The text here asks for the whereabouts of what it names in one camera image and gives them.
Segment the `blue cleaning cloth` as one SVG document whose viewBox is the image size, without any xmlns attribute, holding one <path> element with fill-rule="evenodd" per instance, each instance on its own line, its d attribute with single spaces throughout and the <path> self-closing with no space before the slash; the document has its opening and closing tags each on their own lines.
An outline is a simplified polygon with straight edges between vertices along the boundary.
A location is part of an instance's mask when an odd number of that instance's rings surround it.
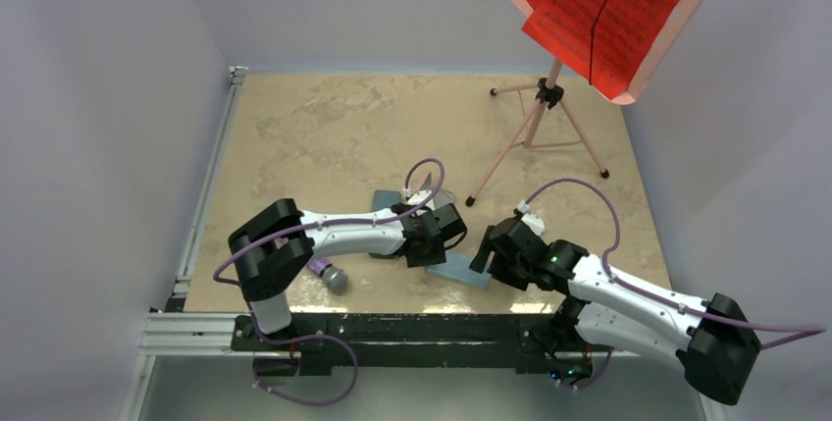
<svg viewBox="0 0 832 421">
<path fill-rule="evenodd" d="M 478 273 L 470 269 L 473 258 L 455 251 L 445 254 L 445 261 L 441 264 L 430 265 L 425 273 L 434 277 L 446 279 L 475 289 L 487 289 L 492 276 L 488 273 Z"/>
</svg>

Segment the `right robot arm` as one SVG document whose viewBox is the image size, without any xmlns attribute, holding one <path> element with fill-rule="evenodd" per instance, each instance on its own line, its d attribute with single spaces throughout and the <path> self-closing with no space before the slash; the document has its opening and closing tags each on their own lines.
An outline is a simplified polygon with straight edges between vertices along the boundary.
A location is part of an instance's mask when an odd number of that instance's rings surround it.
<svg viewBox="0 0 832 421">
<path fill-rule="evenodd" d="M 604 268 L 576 243 L 545 242 L 543 231 L 541 220 L 520 215 L 487 227 L 471 270 L 515 289 L 563 294 L 550 324 L 562 348 L 586 342 L 635 353 L 681 372 L 714 401 L 739 402 L 762 343 L 735 299 L 686 295 Z"/>
</svg>

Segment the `teal glasses case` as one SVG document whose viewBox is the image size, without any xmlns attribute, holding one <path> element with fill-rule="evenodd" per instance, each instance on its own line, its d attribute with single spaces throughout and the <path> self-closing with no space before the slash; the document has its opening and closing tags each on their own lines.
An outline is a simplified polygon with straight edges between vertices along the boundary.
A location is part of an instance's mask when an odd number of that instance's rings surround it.
<svg viewBox="0 0 832 421">
<path fill-rule="evenodd" d="M 371 198 L 370 210 L 375 212 L 388 209 L 400 202 L 401 192 L 399 190 L 376 189 Z"/>
</svg>

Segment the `aluminium frame rail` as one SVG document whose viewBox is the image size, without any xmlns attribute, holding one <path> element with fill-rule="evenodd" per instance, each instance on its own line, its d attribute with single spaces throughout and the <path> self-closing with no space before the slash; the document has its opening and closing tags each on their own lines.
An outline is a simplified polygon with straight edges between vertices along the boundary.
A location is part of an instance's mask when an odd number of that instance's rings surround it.
<svg viewBox="0 0 832 421">
<path fill-rule="evenodd" d="M 461 214 L 472 255 L 487 225 L 508 216 L 538 186 L 563 177 L 535 199 L 552 230 L 602 252 L 615 237 L 615 266 L 657 285 L 669 282 L 643 181 L 619 105 L 575 76 L 561 76 L 566 106 L 545 110 L 531 148 L 512 133 L 530 113 L 529 76 L 401 74 L 234 75 L 232 107 L 209 169 L 183 274 L 166 310 L 148 318 L 147 358 L 246 357 L 259 344 L 240 293 L 211 276 L 227 258 L 228 234 L 274 200 L 307 208 L 366 211 L 376 189 L 438 178 L 463 202 L 486 170 L 472 207 Z M 501 284 L 476 289 L 409 269 L 402 260 L 341 257 L 349 277 L 337 296 L 309 273 L 287 298 L 301 334 L 325 331 L 347 342 L 313 341 L 306 372 L 324 358 L 377 367 L 482 367 L 530 372 L 525 337 L 547 322 L 561 298 Z"/>
</svg>

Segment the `red sheet music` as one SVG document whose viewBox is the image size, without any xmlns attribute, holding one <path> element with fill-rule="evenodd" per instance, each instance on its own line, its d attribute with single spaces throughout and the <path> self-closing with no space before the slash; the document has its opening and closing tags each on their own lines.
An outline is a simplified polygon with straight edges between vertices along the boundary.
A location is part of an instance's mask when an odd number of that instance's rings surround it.
<svg viewBox="0 0 832 421">
<path fill-rule="evenodd" d="M 526 0 L 523 32 L 608 99 L 629 89 L 680 0 Z"/>
</svg>

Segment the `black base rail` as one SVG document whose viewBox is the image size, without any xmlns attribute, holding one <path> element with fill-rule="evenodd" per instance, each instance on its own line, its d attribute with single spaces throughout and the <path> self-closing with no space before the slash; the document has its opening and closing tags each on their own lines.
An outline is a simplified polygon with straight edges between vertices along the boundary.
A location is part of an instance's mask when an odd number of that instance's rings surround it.
<svg viewBox="0 0 832 421">
<path fill-rule="evenodd" d="M 295 313 L 288 328 L 262 341 L 250 317 L 239 315 L 231 349 L 286 351 L 303 376 L 358 364 L 512 369 L 576 382 L 592 377 L 606 348 L 582 340 L 572 324 L 551 314 Z"/>
</svg>

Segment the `purple microphone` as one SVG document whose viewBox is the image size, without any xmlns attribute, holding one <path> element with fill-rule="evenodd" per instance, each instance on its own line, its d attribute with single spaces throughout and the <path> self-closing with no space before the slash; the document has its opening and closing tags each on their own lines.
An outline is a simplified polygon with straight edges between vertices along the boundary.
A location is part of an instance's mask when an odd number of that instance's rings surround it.
<svg viewBox="0 0 832 421">
<path fill-rule="evenodd" d="M 320 279 L 331 293 L 341 295 L 347 291 L 347 274 L 330 259 L 313 259 L 306 264 L 306 268 Z"/>
</svg>

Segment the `pink glasses case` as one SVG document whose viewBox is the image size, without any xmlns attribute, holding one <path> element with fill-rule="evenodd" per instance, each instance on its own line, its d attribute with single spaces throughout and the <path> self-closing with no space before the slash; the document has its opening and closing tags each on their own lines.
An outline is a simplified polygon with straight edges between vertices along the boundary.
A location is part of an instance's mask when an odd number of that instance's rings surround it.
<svg viewBox="0 0 832 421">
<path fill-rule="evenodd" d="M 411 192 L 413 194 L 415 191 L 418 191 L 418 190 L 421 190 L 421 189 L 432 189 L 432 190 L 434 190 L 435 188 L 436 188 L 436 185 L 434 183 L 434 176 L 431 172 L 428 172 L 428 173 L 425 173 L 424 175 L 422 175 L 414 183 L 414 185 L 411 187 Z M 440 208 L 440 207 L 442 207 L 446 204 L 451 204 L 451 203 L 455 203 L 455 202 L 456 202 L 456 196 L 453 192 L 451 192 L 451 191 L 449 191 L 445 188 L 440 188 L 434 194 L 435 207 L 432 210 L 436 210 L 437 208 Z"/>
</svg>

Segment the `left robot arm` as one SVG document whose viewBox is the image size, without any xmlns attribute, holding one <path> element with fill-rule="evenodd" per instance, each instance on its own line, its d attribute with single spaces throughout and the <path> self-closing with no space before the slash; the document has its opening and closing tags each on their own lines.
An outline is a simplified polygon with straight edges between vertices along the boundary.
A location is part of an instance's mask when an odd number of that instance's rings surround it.
<svg viewBox="0 0 832 421">
<path fill-rule="evenodd" d="M 228 246 L 244 301 L 254 315 L 254 338 L 267 350 L 289 345 L 286 290 L 312 260 L 350 254 L 403 256 L 407 266 L 446 260 L 446 243 L 467 234 L 454 204 L 437 209 L 397 203 L 375 212 L 327 215 L 279 199 L 232 232 Z"/>
</svg>

